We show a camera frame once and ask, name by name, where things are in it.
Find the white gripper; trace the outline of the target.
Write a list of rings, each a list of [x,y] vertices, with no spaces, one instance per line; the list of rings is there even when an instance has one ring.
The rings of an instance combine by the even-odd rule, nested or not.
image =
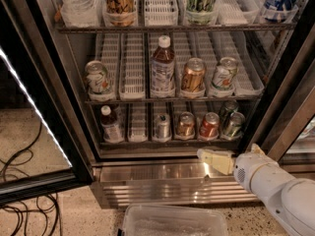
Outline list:
[[[254,172],[263,164],[262,155],[265,154],[257,144],[251,146],[251,151],[242,153],[235,159],[235,154],[232,151],[199,148],[197,156],[223,175],[229,175],[233,171],[237,183],[248,185]]]

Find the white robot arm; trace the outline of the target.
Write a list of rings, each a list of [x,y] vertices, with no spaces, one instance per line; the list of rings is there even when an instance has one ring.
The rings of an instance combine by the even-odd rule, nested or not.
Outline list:
[[[315,181],[296,178],[253,144],[232,151],[197,150],[198,158],[221,174],[233,174],[244,190],[254,194],[290,236],[315,236]]]

